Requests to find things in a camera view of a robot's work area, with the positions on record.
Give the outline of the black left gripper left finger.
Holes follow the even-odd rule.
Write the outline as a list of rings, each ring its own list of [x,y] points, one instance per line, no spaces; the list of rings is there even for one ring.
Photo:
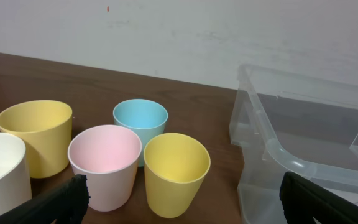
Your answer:
[[[77,174],[49,192],[0,215],[0,223],[80,224],[90,202],[86,181],[85,175]]]

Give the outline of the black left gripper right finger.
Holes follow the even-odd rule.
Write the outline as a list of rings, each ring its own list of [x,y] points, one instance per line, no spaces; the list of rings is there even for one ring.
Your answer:
[[[358,224],[358,206],[306,178],[286,172],[280,200],[288,224]]]

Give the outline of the clear plastic storage bin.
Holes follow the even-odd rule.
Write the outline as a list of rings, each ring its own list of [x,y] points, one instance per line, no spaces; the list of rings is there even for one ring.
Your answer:
[[[358,86],[241,65],[229,125],[242,149],[244,223],[285,223],[279,190],[292,171],[358,206]]]

